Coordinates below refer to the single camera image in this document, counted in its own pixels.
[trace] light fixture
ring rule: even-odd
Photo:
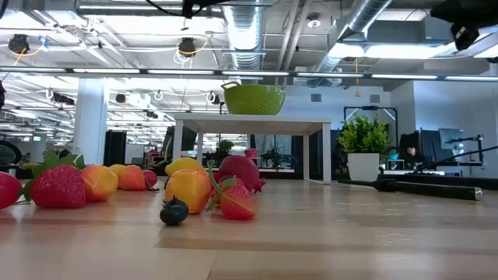
[[[164,74],[164,75],[214,75],[214,71],[209,70],[147,70],[149,74]]]
[[[361,79],[364,77],[364,74],[301,72],[301,73],[297,73],[297,76],[298,77],[305,77],[305,78],[353,78],[353,79]]]
[[[433,80],[437,79],[436,75],[397,75],[397,74],[373,74],[373,79],[414,79],[414,80]]]
[[[498,77],[486,76],[447,76],[447,81],[462,81],[462,82],[498,82]]]
[[[288,76],[288,72],[278,72],[278,71],[222,71],[222,75],[261,75],[261,76]]]
[[[368,58],[427,59],[440,52],[438,47],[421,44],[374,44],[366,49],[365,56]]]
[[[39,72],[50,72],[50,73],[59,73],[65,72],[63,68],[38,68],[38,67],[0,67],[0,72],[30,72],[30,73],[39,73]]]
[[[330,58],[361,58],[365,56],[363,47],[353,44],[337,43],[328,52]]]
[[[138,69],[107,69],[107,68],[74,68],[76,73],[110,73],[110,74],[139,74]]]

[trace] wooden table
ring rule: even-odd
[[[163,191],[17,205],[0,211],[0,278],[496,280],[498,195],[485,192],[476,202],[268,180],[254,221],[216,210],[179,227],[159,219]]]

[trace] green colander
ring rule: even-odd
[[[228,82],[221,87],[225,90],[225,103],[231,114],[276,115],[286,98],[286,93],[277,86]]]

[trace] ventilation pipe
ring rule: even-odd
[[[262,0],[251,1],[254,4]],[[264,9],[261,6],[223,6],[228,23],[230,48],[235,51],[254,51],[254,53],[232,54],[233,67],[237,70],[259,70],[261,67],[261,34],[263,30]]]
[[[351,12],[334,22],[329,33],[330,50],[322,58],[318,65],[315,65],[313,72],[332,72],[343,58],[329,56],[332,48],[338,40],[347,37],[360,36],[361,40],[366,40],[368,28],[375,19],[391,4],[392,0],[355,0],[352,4]],[[308,81],[308,86],[330,85],[330,82],[323,79],[312,79]]]

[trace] pipe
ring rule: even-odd
[[[329,34],[332,44],[328,53],[315,65],[313,72],[332,72],[343,58],[331,57],[328,54],[335,46],[337,40],[349,37],[356,33],[363,33],[366,37],[368,28],[375,19],[391,4],[392,0],[355,0],[351,12],[334,22]],[[323,79],[312,79],[308,82],[309,87],[316,87]]]
[[[283,63],[283,58],[286,56],[287,46],[289,45],[290,34],[293,31],[294,20],[296,20],[297,8],[299,7],[300,0],[293,0],[293,5],[289,12],[289,23],[287,23],[287,30],[283,37],[282,47],[280,48],[279,60],[276,65],[276,70],[280,70]]]
[[[296,32],[294,33],[293,41],[290,44],[289,54],[287,55],[286,64],[284,65],[283,70],[288,70],[289,66],[290,66],[290,62],[293,60],[294,52],[296,51],[297,42],[299,41],[301,32],[303,31],[303,26],[304,26],[304,23],[306,22],[306,18],[308,16],[308,11],[310,10],[310,6],[312,3],[313,3],[313,0],[306,0],[304,2],[304,6],[301,9],[300,20],[297,23]]]
[[[223,6],[228,22],[228,40],[233,50],[261,50],[264,9],[262,7]],[[238,70],[259,70],[262,56],[259,54],[232,54],[233,67]]]

